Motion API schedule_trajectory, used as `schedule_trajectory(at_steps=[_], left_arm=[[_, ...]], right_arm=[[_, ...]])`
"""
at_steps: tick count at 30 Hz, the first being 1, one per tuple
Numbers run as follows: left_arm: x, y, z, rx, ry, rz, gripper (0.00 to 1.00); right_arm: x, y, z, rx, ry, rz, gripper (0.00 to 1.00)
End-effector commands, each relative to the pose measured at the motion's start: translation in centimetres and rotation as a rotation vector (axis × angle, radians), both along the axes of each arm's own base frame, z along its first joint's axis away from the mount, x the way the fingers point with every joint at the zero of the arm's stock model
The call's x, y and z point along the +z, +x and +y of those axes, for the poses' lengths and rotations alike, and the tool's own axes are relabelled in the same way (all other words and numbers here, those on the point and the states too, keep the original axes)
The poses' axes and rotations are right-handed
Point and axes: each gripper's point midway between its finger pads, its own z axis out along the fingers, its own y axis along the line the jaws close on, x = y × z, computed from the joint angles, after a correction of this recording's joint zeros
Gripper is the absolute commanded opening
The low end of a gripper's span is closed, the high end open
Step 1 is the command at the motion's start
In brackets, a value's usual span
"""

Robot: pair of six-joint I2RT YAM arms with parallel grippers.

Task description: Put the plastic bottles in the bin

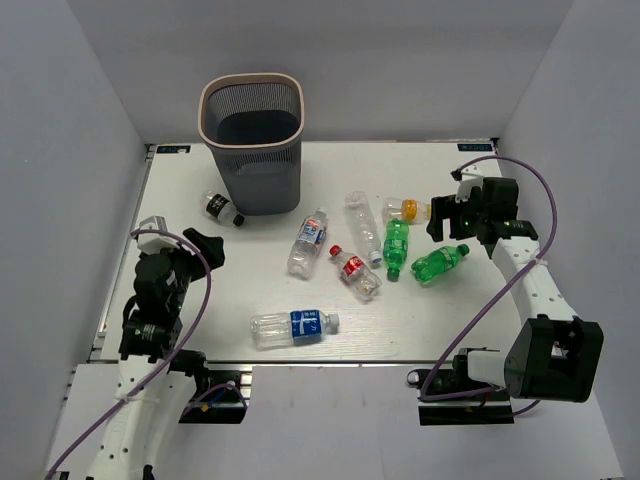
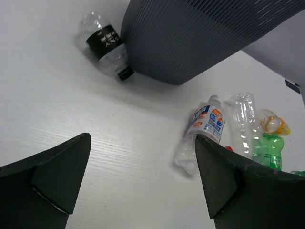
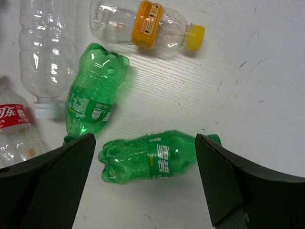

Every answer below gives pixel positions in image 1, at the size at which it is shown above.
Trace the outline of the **clear bottle orange label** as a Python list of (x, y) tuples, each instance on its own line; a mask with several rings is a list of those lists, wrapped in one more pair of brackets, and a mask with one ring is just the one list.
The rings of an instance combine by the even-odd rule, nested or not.
[(415, 199), (387, 198), (382, 209), (382, 221), (404, 221), (410, 225), (425, 224), (431, 216), (431, 207)]

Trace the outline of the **clear bottle black label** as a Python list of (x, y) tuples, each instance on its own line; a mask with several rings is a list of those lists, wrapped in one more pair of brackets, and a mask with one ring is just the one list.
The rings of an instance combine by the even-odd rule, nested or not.
[(245, 222), (245, 217), (237, 210), (231, 200), (219, 193), (206, 193), (205, 212), (223, 225), (241, 227)]

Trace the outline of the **green plastic bottle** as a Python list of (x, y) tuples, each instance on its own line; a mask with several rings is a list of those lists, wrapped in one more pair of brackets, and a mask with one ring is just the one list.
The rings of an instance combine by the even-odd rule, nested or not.
[(393, 218), (387, 222), (383, 257), (387, 268), (387, 279), (396, 282), (408, 255), (409, 224)]
[(411, 265), (413, 277), (420, 284), (427, 284), (454, 269), (469, 253), (467, 244), (440, 247)]

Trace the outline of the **clear unlabelled plastic bottle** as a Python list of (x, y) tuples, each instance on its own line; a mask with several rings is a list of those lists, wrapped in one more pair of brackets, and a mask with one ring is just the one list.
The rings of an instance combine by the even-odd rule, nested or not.
[(378, 267), (382, 261), (382, 242), (366, 194), (363, 191), (348, 193), (344, 212), (358, 252)]

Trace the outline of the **clear bottle red-blue label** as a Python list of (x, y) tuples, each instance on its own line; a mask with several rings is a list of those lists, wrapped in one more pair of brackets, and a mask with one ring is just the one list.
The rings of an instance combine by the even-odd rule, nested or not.
[(289, 274), (302, 279), (311, 276), (326, 239), (327, 227), (327, 212), (322, 207), (304, 219), (287, 260)]

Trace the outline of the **clear bottle blue label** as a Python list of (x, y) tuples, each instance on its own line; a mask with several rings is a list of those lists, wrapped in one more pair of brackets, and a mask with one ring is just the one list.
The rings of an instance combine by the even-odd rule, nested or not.
[(317, 309), (257, 315), (250, 320), (252, 339), (258, 350), (316, 344), (327, 335), (337, 334), (339, 327), (338, 314)]

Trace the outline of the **clear bottle red cap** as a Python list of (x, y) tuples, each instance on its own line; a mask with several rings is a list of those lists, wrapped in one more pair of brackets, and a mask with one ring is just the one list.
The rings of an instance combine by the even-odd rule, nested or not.
[(344, 251), (339, 245), (329, 249), (331, 260), (337, 266), (341, 280), (363, 301), (372, 300), (381, 287), (380, 278), (354, 253)]

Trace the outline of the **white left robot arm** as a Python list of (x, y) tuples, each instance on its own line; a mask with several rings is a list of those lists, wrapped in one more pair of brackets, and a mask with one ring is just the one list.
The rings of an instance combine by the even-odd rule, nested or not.
[(188, 400), (205, 396), (205, 355), (184, 347), (189, 286), (225, 261), (224, 241), (193, 228), (181, 237), (137, 234), (133, 296), (123, 310), (115, 412), (105, 422), (89, 479), (153, 479)]

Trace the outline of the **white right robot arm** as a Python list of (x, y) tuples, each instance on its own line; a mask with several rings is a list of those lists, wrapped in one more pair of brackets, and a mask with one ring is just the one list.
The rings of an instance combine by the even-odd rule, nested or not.
[(464, 348), (452, 369), (437, 381), (437, 394), (456, 392), (472, 399), (486, 387), (513, 398), (585, 402), (599, 362), (604, 334), (596, 322), (582, 320), (569, 306), (545, 264), (533, 225), (517, 217), (519, 188), (515, 180), (455, 174), (458, 191), (431, 201), (427, 231), (443, 238), (450, 222), (456, 240), (476, 238), (510, 283), (522, 327), (506, 352)]

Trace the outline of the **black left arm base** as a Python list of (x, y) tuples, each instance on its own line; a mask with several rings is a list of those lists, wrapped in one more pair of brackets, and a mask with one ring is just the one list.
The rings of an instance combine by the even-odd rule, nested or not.
[(189, 425), (239, 425), (251, 394), (249, 364), (206, 362), (196, 393), (179, 420)]

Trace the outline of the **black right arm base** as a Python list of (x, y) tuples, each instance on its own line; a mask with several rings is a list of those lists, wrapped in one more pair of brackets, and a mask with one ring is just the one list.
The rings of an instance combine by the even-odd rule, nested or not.
[(486, 348), (463, 348), (426, 385), (428, 368), (416, 368), (406, 377), (418, 391), (422, 426), (509, 425), (514, 422), (504, 375), (506, 354)]

